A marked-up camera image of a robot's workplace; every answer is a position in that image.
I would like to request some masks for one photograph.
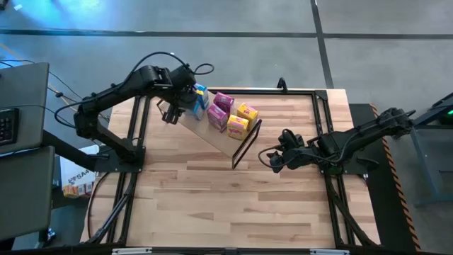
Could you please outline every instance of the wooden tabletop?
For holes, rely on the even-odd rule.
[[[334,129],[352,128],[345,90],[327,92]],[[260,150],[278,143],[284,128],[301,134],[304,141],[316,136],[310,97],[233,97],[259,110],[263,119],[257,140],[234,170],[230,157],[196,134],[181,124],[165,124],[156,107],[158,100],[151,102],[144,141],[147,155],[135,191],[128,246],[335,246],[326,186],[317,166],[284,168],[274,174],[257,158]],[[113,108],[109,129],[120,137],[127,135],[132,104],[133,100],[128,100]],[[118,174],[109,175],[98,189],[91,213],[92,232],[112,209],[117,178]],[[379,243],[365,182],[357,176],[344,176],[344,182],[352,215],[368,236]],[[339,222],[346,242],[342,217]],[[84,240],[86,227],[81,238]]]

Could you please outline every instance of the concrete floor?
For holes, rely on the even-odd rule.
[[[449,0],[318,0],[317,4],[324,33],[453,33],[453,1]],[[284,77],[292,88],[321,89],[326,88],[326,62],[323,69],[320,58],[325,52],[333,86],[346,89],[350,103],[373,103],[381,111],[399,107],[416,109],[420,115],[452,92],[453,40],[325,39],[323,49],[314,37],[320,32],[315,27],[310,0],[11,0],[0,13],[0,43],[23,59],[49,62],[51,71],[82,96],[122,81],[143,55],[158,50],[174,52],[192,66],[214,64],[213,74],[199,77],[199,82],[208,86],[274,87],[278,78]],[[176,34],[4,34],[8,29]],[[240,33],[228,37],[226,32]],[[14,58],[0,47],[0,59]],[[156,57],[147,64],[172,68],[177,63]],[[55,79],[50,82],[73,96]],[[56,109],[63,103],[49,95],[47,106]],[[68,119],[71,115],[70,110],[63,114]],[[45,128],[77,147],[91,143],[56,124],[50,114],[46,115]],[[453,205],[414,208],[414,202],[426,196],[427,185],[411,139],[404,137],[390,141],[390,145],[422,249],[451,253]],[[56,214],[52,214],[52,222],[58,221],[52,223],[54,227],[64,229],[73,224],[72,218]],[[75,241],[62,238],[57,243],[77,242],[80,227],[75,229],[71,234]]]

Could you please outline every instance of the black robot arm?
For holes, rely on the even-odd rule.
[[[137,154],[131,139],[119,138],[109,131],[99,122],[98,114],[135,96],[157,96],[171,106],[162,120],[176,124],[183,112],[181,108],[189,108],[196,101],[197,95],[192,90],[195,83],[194,74],[187,66],[181,65],[172,72],[167,68],[141,67],[125,84],[112,84],[109,89],[84,98],[85,103],[80,104],[74,115],[77,135],[100,140],[113,148],[121,160],[133,162]]]
[[[330,132],[314,139],[304,141],[301,135],[294,135],[291,130],[283,130],[278,138],[280,144],[265,149],[260,154],[270,149],[277,151],[268,153],[269,166],[275,173],[282,170],[284,166],[289,169],[296,169],[307,164],[317,164],[323,169],[342,166],[351,158],[357,150],[369,145],[386,135],[400,137],[411,131],[413,126],[410,115],[415,111],[405,113],[402,109],[390,108],[384,111],[378,118],[368,123],[354,127],[344,132]]]

